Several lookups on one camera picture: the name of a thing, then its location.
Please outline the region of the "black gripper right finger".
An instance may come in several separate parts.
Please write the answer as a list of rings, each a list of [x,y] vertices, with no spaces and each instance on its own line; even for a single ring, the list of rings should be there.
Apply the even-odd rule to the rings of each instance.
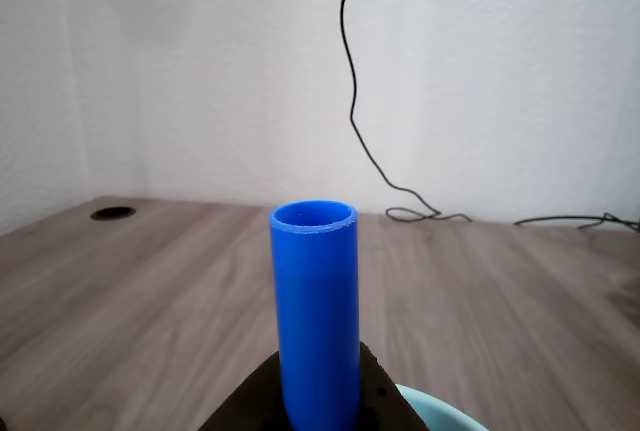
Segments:
[[[364,342],[360,343],[359,371],[356,430],[428,430]]]

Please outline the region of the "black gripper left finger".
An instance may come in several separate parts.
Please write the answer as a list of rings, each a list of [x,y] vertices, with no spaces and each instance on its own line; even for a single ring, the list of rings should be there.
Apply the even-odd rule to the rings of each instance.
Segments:
[[[200,431],[292,429],[283,401],[278,352],[263,361],[199,428]]]

